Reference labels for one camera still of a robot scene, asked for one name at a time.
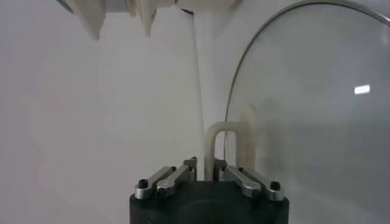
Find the white wall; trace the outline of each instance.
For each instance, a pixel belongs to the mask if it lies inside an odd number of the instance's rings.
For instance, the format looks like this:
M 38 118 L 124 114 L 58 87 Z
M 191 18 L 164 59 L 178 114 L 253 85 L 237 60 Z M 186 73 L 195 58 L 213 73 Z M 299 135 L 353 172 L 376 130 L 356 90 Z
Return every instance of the white wall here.
M 0 2 L 1 224 L 128 223 L 139 178 L 202 158 L 193 21 L 157 16 L 94 42 L 55 1 Z

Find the white plastic part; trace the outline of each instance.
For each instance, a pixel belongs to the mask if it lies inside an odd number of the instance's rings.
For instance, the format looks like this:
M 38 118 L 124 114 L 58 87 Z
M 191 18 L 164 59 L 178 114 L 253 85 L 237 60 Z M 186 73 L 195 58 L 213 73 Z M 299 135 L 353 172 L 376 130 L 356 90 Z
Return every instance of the white plastic part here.
M 105 19 L 105 0 L 67 0 L 92 39 L 98 40 Z
M 182 9 L 191 11 L 225 10 L 236 1 L 239 0 L 66 0 L 94 40 L 98 40 L 100 36 L 100 30 L 105 19 L 106 2 L 108 10 L 114 9 L 119 12 L 127 10 L 132 17 L 138 15 L 144 26 L 145 34 L 149 37 L 158 8 L 170 7 L 176 4 Z
M 175 5 L 191 11 L 226 10 L 238 0 L 177 0 Z
M 254 168 L 256 142 L 253 138 L 256 134 L 253 126 L 247 121 L 217 122 L 206 133 L 205 181 L 212 181 L 214 178 L 215 140 L 222 131 L 232 131 L 236 134 L 236 166 Z
M 176 4 L 182 9 L 196 10 L 224 10 L 231 7 L 237 0 L 126 0 L 127 8 L 132 17 L 138 14 L 145 28 L 146 36 L 151 35 L 152 24 L 157 9 L 170 7 Z

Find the black screw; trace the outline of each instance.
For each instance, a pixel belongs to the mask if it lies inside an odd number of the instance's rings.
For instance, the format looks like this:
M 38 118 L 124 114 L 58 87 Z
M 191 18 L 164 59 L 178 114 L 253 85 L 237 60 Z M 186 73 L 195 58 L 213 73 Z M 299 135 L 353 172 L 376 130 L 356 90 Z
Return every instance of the black screw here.
M 140 189 L 145 189 L 145 188 L 147 188 L 148 185 L 149 185 L 149 182 L 147 181 L 147 179 L 140 179 L 138 181 L 138 187 Z
M 166 190 L 164 188 L 159 188 L 156 191 L 157 200 L 163 200 L 166 195 Z
M 271 190 L 280 191 L 280 183 L 278 181 L 271 182 Z

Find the transparent acrylic shield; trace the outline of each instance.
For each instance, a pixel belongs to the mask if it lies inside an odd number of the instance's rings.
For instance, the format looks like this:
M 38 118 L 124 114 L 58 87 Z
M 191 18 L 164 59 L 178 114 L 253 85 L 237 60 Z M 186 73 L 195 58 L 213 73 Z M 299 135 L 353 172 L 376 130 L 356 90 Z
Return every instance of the transparent acrylic shield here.
M 259 31 L 236 73 L 227 120 L 256 108 L 255 169 L 281 182 L 290 223 L 390 220 L 390 28 L 370 13 L 288 10 Z M 231 134 L 225 158 L 235 163 Z

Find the white backdrop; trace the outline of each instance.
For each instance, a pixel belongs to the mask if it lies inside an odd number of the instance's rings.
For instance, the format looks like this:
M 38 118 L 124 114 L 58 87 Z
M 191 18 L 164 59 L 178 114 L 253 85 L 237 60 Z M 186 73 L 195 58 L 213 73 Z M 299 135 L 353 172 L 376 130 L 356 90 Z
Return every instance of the white backdrop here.
M 139 178 L 202 158 L 193 19 L 157 16 L 94 42 L 56 1 L 0 2 L 1 224 L 128 223 Z

